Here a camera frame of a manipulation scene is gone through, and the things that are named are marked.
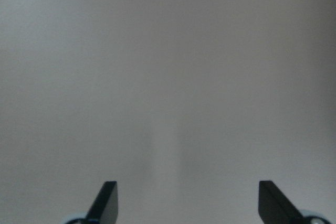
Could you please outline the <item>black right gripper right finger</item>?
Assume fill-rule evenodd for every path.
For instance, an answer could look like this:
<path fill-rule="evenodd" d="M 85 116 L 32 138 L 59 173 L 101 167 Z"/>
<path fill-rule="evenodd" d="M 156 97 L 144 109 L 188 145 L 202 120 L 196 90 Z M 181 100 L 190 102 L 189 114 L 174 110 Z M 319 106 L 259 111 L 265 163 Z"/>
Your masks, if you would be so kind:
<path fill-rule="evenodd" d="M 264 224 L 306 223 L 299 210 L 270 180 L 259 182 L 258 213 Z"/>

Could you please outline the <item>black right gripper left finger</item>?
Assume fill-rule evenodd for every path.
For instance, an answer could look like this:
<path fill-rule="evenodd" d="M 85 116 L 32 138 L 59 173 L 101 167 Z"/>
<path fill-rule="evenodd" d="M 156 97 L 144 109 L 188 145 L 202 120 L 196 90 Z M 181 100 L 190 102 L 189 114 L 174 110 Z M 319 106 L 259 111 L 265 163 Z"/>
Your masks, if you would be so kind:
<path fill-rule="evenodd" d="M 115 224 L 118 218 L 118 184 L 104 182 L 89 211 L 85 216 L 87 223 Z"/>

